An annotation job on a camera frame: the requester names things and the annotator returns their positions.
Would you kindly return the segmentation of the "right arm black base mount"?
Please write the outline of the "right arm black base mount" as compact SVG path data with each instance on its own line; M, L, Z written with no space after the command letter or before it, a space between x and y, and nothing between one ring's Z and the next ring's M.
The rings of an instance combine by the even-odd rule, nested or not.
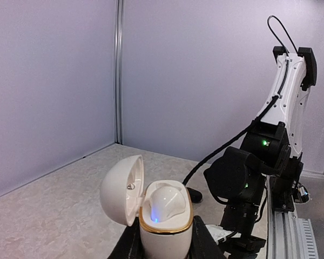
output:
M274 212L293 212L293 194L296 192L297 184L303 170L301 157L288 159L287 165L281 173L269 180L271 184L272 209Z

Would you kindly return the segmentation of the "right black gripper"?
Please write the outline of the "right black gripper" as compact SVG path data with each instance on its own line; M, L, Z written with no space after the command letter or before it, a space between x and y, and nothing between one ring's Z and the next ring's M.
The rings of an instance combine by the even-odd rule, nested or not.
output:
M227 204L220 226L224 230L240 234L240 237L228 237L220 242L220 249L228 253L258 253L266 244L266 240L252 235L258 216L257 205L240 202Z

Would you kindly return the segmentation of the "white earbud charging case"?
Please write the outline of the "white earbud charging case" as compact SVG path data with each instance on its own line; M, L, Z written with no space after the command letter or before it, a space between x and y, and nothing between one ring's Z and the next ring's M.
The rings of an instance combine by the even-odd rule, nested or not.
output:
M186 210L171 219L151 220L150 197L162 186L179 187ZM179 181L158 180L144 187L144 163L141 155L117 162L105 175L100 187L104 213L114 222L131 226L139 219L140 238L145 258L186 258L191 245L193 207L187 188Z

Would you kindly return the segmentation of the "white earbud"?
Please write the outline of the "white earbud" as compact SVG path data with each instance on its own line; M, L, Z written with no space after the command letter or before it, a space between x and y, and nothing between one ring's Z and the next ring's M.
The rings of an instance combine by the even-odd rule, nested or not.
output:
M186 210L186 200L179 187L162 186L150 197L151 220L164 222Z

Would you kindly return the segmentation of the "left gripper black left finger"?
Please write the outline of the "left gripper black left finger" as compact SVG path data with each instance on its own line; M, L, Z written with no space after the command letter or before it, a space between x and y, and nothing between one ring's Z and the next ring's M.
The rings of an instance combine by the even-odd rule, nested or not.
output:
M141 259L143 245L140 238L139 219L135 218L131 226L127 226L107 259Z

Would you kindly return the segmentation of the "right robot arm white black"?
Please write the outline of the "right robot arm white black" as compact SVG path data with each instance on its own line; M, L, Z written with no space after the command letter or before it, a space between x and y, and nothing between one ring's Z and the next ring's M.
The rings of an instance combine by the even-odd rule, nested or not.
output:
M300 256L294 206L309 199L299 182L302 116L317 64L309 47L288 53L276 46L273 54L276 78L259 115L240 134L241 146L227 146L204 171L210 193L225 205L220 225L233 236L219 248L230 258L256 258L263 247L269 258Z

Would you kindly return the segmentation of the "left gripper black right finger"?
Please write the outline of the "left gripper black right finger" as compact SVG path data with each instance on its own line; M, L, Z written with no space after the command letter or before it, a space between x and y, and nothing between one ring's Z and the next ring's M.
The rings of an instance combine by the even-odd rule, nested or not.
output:
M192 259L226 258L198 215L193 218L192 239L188 257Z

